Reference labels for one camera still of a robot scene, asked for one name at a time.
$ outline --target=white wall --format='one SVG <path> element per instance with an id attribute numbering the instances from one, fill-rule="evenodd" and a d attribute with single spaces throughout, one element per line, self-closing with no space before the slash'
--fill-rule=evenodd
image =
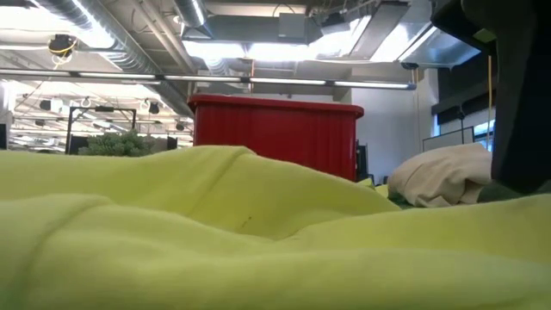
<path id="1" fill-rule="evenodd" d="M 492 118 L 491 120 L 495 119 L 496 116 L 496 109 L 492 108 Z M 465 120 L 463 120 L 463 127 L 471 127 L 471 126 L 477 126 L 480 124 L 484 124 L 488 122 L 488 109 L 484 109 L 482 111 L 472 113 L 470 115 L 467 115 L 465 117 Z M 440 125 L 440 133 L 449 133 L 453 132 L 455 130 L 461 129 L 461 121 L 460 120 L 454 120 L 447 122 L 445 124 Z"/>
<path id="2" fill-rule="evenodd" d="M 420 153 L 423 139 L 432 135 L 430 107 L 438 100 L 437 70 L 426 70 L 424 75 L 417 91 L 352 90 L 352 103 L 364 109 L 356 137 L 368 145 L 368 172 L 376 183 Z"/>

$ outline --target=yellow blanket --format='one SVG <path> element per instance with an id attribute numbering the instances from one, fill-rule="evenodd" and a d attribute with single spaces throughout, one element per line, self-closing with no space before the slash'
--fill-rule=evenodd
<path id="1" fill-rule="evenodd" d="M 399 211 L 243 148 L 0 152 L 0 309 L 544 309 L 551 196 Z"/>

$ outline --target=red container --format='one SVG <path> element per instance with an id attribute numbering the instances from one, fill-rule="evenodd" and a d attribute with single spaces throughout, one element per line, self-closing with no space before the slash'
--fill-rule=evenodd
<path id="1" fill-rule="evenodd" d="M 267 158 L 355 180 L 360 107 L 211 95 L 192 96 L 189 106 L 196 146 L 246 146 Z"/>

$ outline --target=yellow cord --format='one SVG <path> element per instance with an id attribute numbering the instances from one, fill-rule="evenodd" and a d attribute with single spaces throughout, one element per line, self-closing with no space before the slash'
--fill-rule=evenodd
<path id="1" fill-rule="evenodd" d="M 78 42 L 78 39 L 75 39 L 75 41 L 71 44 L 71 46 L 67 47 L 67 48 L 64 48 L 62 50 L 53 50 L 51 48 L 48 48 L 50 50 L 50 52 L 52 53 L 67 53 L 69 52 L 73 47 L 75 47 L 75 45 L 77 44 Z"/>
<path id="2" fill-rule="evenodd" d="M 486 149 L 490 150 L 490 121 L 492 120 L 492 55 L 488 56 L 488 127 L 486 131 Z"/>

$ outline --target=green plant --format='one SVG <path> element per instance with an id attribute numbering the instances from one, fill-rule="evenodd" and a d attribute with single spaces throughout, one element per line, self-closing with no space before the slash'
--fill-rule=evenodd
<path id="1" fill-rule="evenodd" d="M 152 153 L 152 141 L 139 137 L 135 130 L 125 133 L 105 133 L 88 138 L 88 147 L 81 147 L 79 155 L 140 157 Z"/>

